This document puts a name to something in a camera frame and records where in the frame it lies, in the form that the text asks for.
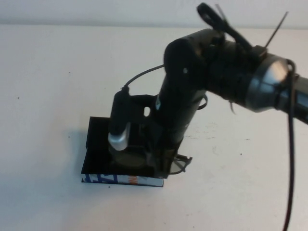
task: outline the white table surface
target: white table surface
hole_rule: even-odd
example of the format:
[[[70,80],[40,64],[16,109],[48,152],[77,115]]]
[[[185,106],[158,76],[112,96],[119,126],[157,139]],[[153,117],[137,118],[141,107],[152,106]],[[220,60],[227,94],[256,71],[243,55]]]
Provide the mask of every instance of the white table surface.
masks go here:
[[[81,183],[90,116],[159,65],[166,45],[197,29],[0,26],[1,231],[280,231],[288,192],[287,116],[254,114],[208,94],[180,153],[185,174],[163,188]],[[265,44],[272,30],[240,30]],[[308,31],[281,30],[270,51],[308,77]],[[131,85],[157,94],[164,71]],[[308,230],[308,126],[295,123],[291,231]]]

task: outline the wire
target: wire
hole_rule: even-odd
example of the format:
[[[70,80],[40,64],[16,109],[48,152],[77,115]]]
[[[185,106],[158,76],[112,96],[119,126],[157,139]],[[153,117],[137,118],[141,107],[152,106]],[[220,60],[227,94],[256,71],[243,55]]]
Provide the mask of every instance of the wire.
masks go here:
[[[282,20],[279,22],[278,26],[276,27],[276,29],[274,30],[273,34],[271,35],[270,39],[268,40],[268,42],[265,45],[265,48],[268,47],[268,45],[270,44],[271,40],[274,38],[275,34],[277,33],[277,31],[279,30],[279,28],[281,27],[282,23],[284,22],[286,16],[288,15],[288,11],[284,14],[284,16],[282,17]]]
[[[205,103],[200,105],[197,110],[201,110],[207,106],[208,98],[206,94],[204,94],[203,99],[205,100]]]
[[[144,71],[144,72],[141,72],[140,74],[137,74],[134,78],[130,79],[130,80],[124,85],[124,87],[125,87],[125,88],[128,87],[129,84],[131,84],[133,81],[135,81],[135,80],[138,79],[139,77],[141,77],[141,76],[143,76],[143,75],[145,75],[145,74],[147,74],[147,73],[149,73],[149,72],[151,72],[151,71],[155,71],[155,70],[157,70],[157,69],[160,69],[160,68],[162,68],[162,67],[164,67],[164,66],[165,66],[165,65],[156,66],[156,67],[153,67],[153,68],[151,68],[151,69],[149,69],[149,70],[146,70],[146,71]]]
[[[289,71],[289,113],[288,113],[288,123],[289,123],[289,149],[290,149],[290,182],[289,182],[289,198],[288,207],[285,215],[283,231],[287,231],[290,223],[292,204],[293,204],[293,194],[294,194],[294,179],[295,179],[295,149],[294,149],[294,128],[293,128],[293,117],[294,117],[294,101],[295,101],[295,89],[294,89],[294,75],[296,66],[293,61],[287,59],[288,65],[291,66]]]

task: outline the black cable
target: black cable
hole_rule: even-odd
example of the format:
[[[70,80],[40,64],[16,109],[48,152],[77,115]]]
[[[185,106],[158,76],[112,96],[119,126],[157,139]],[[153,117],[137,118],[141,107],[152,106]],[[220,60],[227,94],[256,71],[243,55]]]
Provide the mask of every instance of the black cable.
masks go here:
[[[201,110],[207,106],[207,102],[208,102],[207,95],[204,94],[203,99],[205,100],[205,103],[200,105],[197,110]]]
[[[252,45],[235,29],[233,29],[226,20],[223,20],[209,5],[201,3],[197,7],[200,17],[214,30],[229,34],[239,43],[247,52],[250,52]]]
[[[289,124],[289,149],[290,149],[290,182],[289,182],[289,198],[288,207],[285,215],[283,231],[287,231],[290,223],[293,194],[294,194],[294,181],[295,181],[295,149],[294,149],[294,128],[293,128],[293,117],[294,117],[294,103],[295,103],[295,89],[294,89],[294,75],[296,66],[291,60],[287,60],[288,65],[291,66],[291,70],[288,75],[289,80],[289,113],[288,113],[288,124]]]
[[[144,71],[144,72],[141,72],[140,74],[137,74],[134,78],[130,79],[130,80],[124,85],[124,87],[125,87],[125,88],[128,87],[129,84],[131,84],[133,81],[135,81],[136,79],[138,79],[140,76],[143,76],[143,75],[145,75],[145,74],[147,74],[147,73],[149,73],[149,72],[151,72],[151,71],[155,71],[155,70],[157,70],[157,69],[160,69],[160,68],[162,68],[162,67],[164,67],[164,66],[165,66],[165,65],[156,66],[156,67],[153,67],[153,68],[151,68],[151,69],[149,69],[149,70],[146,70],[146,71]]]

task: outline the white wall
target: white wall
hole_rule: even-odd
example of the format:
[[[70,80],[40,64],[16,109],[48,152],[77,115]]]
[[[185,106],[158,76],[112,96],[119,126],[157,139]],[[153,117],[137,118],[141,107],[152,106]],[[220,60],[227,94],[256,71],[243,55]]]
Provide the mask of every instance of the white wall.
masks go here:
[[[201,0],[0,0],[2,24],[201,27]],[[237,27],[308,28],[306,0],[205,0]]]

